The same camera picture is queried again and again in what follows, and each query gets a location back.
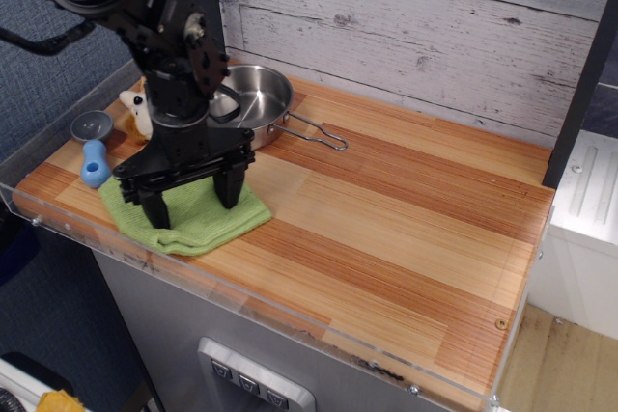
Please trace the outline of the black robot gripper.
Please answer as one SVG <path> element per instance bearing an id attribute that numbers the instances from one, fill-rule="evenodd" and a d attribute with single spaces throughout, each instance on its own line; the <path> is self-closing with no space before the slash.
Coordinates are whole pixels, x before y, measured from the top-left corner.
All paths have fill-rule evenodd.
<path id="1" fill-rule="evenodd" d="M 245 171 L 255 160 L 251 129 L 217 128 L 206 119 L 188 127 L 154 125 L 150 142 L 118 165 L 113 176 L 127 203 L 141 205 L 156 229 L 171 228 L 163 191 L 208 177 L 220 203 L 237 205 Z"/>

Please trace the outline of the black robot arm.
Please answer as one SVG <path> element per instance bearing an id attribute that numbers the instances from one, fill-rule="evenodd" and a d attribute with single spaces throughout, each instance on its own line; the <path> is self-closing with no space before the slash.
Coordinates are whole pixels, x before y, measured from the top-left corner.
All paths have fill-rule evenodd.
<path id="1" fill-rule="evenodd" d="M 125 201 L 143 207 L 151 224 L 170 226 L 164 191 L 211 177 L 220 203 L 239 200 L 254 161 L 254 133 L 211 128 L 210 103 L 229 76 L 229 58 L 210 38 L 198 0 L 51 0 L 115 32 L 146 78 L 153 135 L 117 166 Z"/>

